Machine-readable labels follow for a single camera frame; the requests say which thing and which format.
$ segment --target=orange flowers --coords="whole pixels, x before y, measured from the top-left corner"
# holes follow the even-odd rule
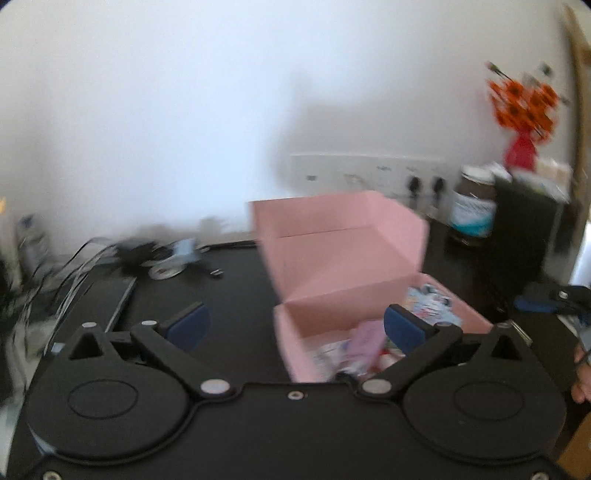
[[[508,80],[505,83],[505,90],[507,92],[507,96],[509,96],[512,100],[519,100],[521,95],[523,94],[523,85],[515,80]]]
[[[497,123],[503,128],[530,132],[535,142],[547,142],[556,127],[560,100],[556,91],[547,83],[534,81],[524,85],[510,79],[497,67],[488,68],[503,77],[498,83],[488,80]]]
[[[544,83],[541,89],[541,96],[544,103],[549,107],[554,108],[558,103],[558,95],[556,94],[554,89],[547,83]]]

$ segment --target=pink cardboard box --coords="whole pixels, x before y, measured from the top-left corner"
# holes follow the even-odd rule
[[[322,381],[303,339],[383,318],[411,286],[431,283],[452,300],[467,333],[491,324],[420,273],[427,222],[378,192],[253,202],[256,237],[282,304],[278,347],[295,382]]]

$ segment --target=red vase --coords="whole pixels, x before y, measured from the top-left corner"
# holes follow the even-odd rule
[[[535,158],[538,151],[531,141],[531,133],[526,130],[517,132],[517,138],[505,155],[505,168],[510,170],[514,167],[534,171]]]

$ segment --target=jar lid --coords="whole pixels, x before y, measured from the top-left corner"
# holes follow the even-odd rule
[[[494,185],[495,176],[490,170],[480,167],[462,167],[462,176],[482,185]]]

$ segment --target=human hand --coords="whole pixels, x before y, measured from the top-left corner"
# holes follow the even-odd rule
[[[581,344],[577,345],[574,351],[574,362],[578,364],[585,352]],[[582,363],[577,367],[577,376],[579,380],[570,389],[570,394],[576,403],[583,403],[585,400],[591,401],[591,367],[587,362]]]

